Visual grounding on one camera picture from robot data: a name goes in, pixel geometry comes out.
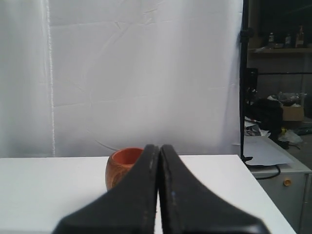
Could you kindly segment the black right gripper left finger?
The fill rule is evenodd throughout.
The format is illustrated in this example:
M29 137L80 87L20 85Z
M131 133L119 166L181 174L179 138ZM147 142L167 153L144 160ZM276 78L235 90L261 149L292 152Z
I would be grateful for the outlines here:
M159 148L146 145L124 178L101 197L62 218L55 234L152 234Z

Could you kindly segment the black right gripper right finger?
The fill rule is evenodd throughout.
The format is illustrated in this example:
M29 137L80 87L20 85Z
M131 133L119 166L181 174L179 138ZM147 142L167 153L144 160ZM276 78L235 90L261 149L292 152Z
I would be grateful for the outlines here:
M158 191L165 234L264 234L257 218L223 200L185 166L172 145L159 153Z

